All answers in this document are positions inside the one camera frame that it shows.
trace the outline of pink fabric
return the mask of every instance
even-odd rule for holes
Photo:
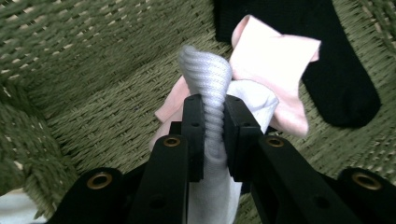
[[[295,35],[281,35],[252,16],[246,16],[233,31],[230,59],[233,79],[253,80],[268,87],[279,100],[270,126],[296,136],[306,136],[308,123],[299,99],[300,78],[318,59],[320,41]],[[164,122],[178,111],[189,89],[181,77],[163,106],[156,112]]]
[[[181,77],[166,97],[163,106],[155,112],[157,119],[164,123],[182,107],[184,99],[188,96],[190,96],[190,91],[187,87],[186,79]]]

